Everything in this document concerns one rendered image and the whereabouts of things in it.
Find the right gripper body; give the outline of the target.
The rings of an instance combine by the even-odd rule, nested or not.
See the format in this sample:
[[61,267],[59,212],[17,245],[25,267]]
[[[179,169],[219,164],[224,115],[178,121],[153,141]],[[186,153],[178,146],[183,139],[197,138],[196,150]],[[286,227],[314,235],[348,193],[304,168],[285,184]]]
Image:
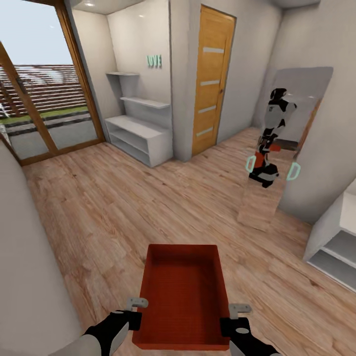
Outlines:
[[230,337],[230,330],[236,324],[244,325],[248,330],[250,330],[249,320],[246,317],[239,317],[238,319],[233,319],[233,320],[230,318],[220,318],[222,336]]

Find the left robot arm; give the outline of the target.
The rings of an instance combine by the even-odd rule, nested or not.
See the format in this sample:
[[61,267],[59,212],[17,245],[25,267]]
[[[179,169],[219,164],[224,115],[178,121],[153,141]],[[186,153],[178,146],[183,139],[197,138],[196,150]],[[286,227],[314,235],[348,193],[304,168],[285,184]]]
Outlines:
[[124,311],[112,311],[110,317],[96,326],[91,326],[85,334],[47,356],[112,356],[127,337],[128,330],[138,331],[141,312],[133,312],[133,307],[148,307],[145,298],[127,297]]

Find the storage box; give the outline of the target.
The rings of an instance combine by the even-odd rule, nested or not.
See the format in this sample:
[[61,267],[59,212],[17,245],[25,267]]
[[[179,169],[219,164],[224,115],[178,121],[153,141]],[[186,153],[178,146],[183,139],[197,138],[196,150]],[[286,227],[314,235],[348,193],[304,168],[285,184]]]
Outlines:
[[142,350],[226,351],[230,318],[217,245],[149,244],[132,343]]

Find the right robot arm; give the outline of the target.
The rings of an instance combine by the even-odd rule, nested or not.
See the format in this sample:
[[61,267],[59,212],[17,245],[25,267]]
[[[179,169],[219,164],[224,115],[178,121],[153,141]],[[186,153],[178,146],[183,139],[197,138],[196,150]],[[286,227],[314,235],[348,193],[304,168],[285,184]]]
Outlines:
[[251,336],[249,320],[238,317],[238,313],[250,313],[252,307],[246,303],[229,304],[230,318],[220,318],[223,337],[230,337],[232,356],[283,356],[272,346]]

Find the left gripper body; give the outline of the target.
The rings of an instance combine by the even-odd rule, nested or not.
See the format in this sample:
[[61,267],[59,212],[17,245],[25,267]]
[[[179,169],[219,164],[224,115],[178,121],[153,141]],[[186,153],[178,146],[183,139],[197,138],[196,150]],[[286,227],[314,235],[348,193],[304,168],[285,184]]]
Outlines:
[[131,311],[126,311],[130,318],[130,323],[129,323],[129,330],[133,331],[138,331],[140,329],[141,325],[141,318],[142,318],[142,313],[141,312],[131,312]]

